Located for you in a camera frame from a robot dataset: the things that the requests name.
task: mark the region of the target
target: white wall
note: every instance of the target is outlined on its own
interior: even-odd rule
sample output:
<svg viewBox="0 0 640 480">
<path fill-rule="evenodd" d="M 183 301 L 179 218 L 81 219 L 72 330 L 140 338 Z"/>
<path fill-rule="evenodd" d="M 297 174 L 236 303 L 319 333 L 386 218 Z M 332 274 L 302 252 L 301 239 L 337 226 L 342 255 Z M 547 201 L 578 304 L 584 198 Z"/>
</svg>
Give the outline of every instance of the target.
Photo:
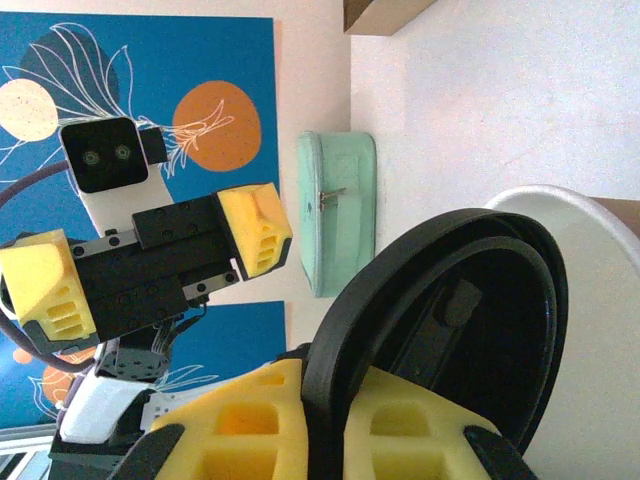
<svg viewBox="0 0 640 480">
<path fill-rule="evenodd" d="M 521 184 L 640 198 L 640 4 L 438 0 L 352 43 L 378 144 L 378 245 Z"/>
<path fill-rule="evenodd" d="M 0 10 L 198 16 L 272 17 L 279 45 L 278 135 L 281 193 L 295 231 L 298 225 L 295 141 L 303 130 L 349 127 L 349 38 L 342 34 L 342 1 L 315 0 L 0 0 Z M 216 303 L 287 301 L 290 346 L 313 337 L 330 305 L 313 299 L 299 260 L 297 242 L 281 270 L 212 296 Z"/>
</svg>

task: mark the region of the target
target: mint green container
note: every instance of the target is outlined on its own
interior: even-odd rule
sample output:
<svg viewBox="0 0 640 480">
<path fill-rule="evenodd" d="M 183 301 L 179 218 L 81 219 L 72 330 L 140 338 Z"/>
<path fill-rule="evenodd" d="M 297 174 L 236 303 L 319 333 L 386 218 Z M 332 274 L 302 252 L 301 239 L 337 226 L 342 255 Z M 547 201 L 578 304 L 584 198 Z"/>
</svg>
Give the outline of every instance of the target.
<svg viewBox="0 0 640 480">
<path fill-rule="evenodd" d="M 316 297 L 335 297 L 375 253 L 375 144 L 361 132 L 304 132 L 298 163 L 302 265 Z"/>
</svg>

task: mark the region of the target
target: white container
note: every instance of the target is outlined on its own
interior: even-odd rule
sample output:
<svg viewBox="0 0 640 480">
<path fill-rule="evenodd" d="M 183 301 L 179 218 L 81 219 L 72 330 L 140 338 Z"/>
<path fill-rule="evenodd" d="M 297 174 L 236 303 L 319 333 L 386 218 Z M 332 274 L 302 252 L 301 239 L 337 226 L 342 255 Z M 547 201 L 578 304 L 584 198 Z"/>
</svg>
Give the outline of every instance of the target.
<svg viewBox="0 0 640 480">
<path fill-rule="evenodd" d="M 567 269 L 564 353 L 525 460 L 543 480 L 640 479 L 640 202 L 535 185 L 486 208 L 544 225 Z"/>
</svg>

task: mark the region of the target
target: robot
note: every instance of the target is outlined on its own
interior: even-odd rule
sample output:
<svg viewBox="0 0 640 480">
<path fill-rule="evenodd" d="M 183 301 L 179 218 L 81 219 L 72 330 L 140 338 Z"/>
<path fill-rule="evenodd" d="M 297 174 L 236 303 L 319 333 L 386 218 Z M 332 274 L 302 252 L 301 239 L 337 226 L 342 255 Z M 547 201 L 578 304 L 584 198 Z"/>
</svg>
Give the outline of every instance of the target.
<svg viewBox="0 0 640 480">
<path fill-rule="evenodd" d="M 93 154 L 82 161 L 93 137 L 77 128 L 63 135 L 82 145 L 67 148 L 69 163 L 7 189 L 0 207 L 74 168 L 77 155 L 99 164 Z M 121 143 L 111 131 L 92 147 L 97 157 Z M 147 164 L 163 160 L 160 132 L 130 138 L 154 152 L 141 157 Z M 126 168 L 104 168 L 74 174 L 134 187 Z M 0 250 L 2 330 L 77 373 L 50 451 L 52 480 L 536 478 L 522 455 L 553 388 L 568 310 L 562 257 L 537 222 L 468 209 L 418 225 L 356 275 L 313 342 L 166 412 L 152 384 L 199 319 L 184 312 L 281 267 L 291 228 L 273 185 L 118 222 L 90 242 L 56 230 Z M 82 365 L 53 355 L 92 345 Z"/>
</svg>

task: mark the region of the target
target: camera lens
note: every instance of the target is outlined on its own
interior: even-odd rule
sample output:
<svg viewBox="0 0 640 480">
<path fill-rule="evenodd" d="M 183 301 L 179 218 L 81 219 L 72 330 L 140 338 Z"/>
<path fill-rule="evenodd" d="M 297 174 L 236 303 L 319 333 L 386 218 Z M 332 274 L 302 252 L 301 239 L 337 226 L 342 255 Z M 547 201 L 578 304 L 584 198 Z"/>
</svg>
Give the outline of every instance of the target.
<svg viewBox="0 0 640 480">
<path fill-rule="evenodd" d="M 93 167 L 94 165 L 100 163 L 100 155 L 98 155 L 98 152 L 88 150 L 82 154 L 82 161 L 90 167 Z"/>
<path fill-rule="evenodd" d="M 116 157 L 120 160 L 129 160 L 129 157 L 131 157 L 131 149 L 126 145 L 119 145 L 116 148 Z"/>
</svg>

